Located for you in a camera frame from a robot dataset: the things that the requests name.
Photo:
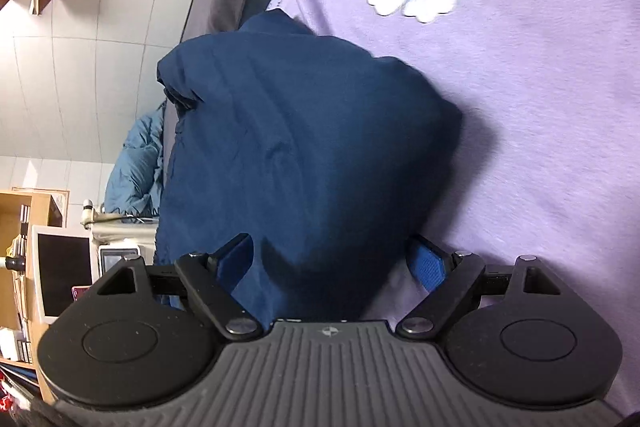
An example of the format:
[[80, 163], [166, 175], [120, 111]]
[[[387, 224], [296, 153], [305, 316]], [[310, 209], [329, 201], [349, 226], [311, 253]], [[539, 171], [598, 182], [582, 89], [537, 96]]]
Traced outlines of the navy blue padded jacket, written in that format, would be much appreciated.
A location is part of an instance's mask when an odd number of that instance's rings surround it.
[[157, 262], [247, 233], [239, 303], [260, 323], [361, 317], [447, 180], [460, 109], [279, 10], [180, 43], [157, 78], [178, 114]]

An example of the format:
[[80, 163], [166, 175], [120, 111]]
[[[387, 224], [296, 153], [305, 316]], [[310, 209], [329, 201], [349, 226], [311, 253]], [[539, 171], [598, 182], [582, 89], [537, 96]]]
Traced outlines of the white machine with control knobs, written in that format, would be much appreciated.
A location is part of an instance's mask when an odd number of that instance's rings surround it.
[[86, 199], [82, 204], [80, 224], [89, 234], [95, 281], [120, 260], [142, 259], [145, 265], [154, 263], [157, 218], [103, 212]]

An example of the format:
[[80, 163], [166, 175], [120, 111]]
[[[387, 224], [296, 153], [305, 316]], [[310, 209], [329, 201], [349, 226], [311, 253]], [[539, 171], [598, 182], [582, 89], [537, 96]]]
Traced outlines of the light blue crumpled blanket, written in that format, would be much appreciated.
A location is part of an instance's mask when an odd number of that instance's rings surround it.
[[106, 184], [103, 207], [107, 213], [137, 218], [160, 214], [165, 108], [163, 102], [138, 118], [128, 131]]

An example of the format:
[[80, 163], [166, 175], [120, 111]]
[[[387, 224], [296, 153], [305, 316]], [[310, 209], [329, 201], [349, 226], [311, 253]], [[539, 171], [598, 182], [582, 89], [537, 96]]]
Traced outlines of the wooden desk shelf unit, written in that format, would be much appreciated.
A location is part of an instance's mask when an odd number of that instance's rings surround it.
[[12, 246], [13, 239], [21, 232], [21, 209], [29, 207], [25, 272], [1, 269], [1, 326], [26, 334], [30, 344], [29, 362], [18, 362], [18, 366], [36, 372], [41, 398], [53, 404], [54, 396], [44, 379], [37, 360], [37, 347], [48, 329], [39, 316], [35, 284], [35, 247], [29, 238], [34, 225], [62, 227], [65, 223], [52, 195], [46, 192], [17, 191], [1, 192], [1, 256]]

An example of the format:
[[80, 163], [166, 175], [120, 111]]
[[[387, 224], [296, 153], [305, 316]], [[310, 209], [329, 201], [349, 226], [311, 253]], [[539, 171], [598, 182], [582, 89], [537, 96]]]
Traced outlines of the purple floral bed sheet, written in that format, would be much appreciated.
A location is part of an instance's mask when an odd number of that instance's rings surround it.
[[464, 115], [426, 236], [544, 258], [616, 330], [608, 397], [639, 407], [639, 0], [272, 0], [396, 56]]

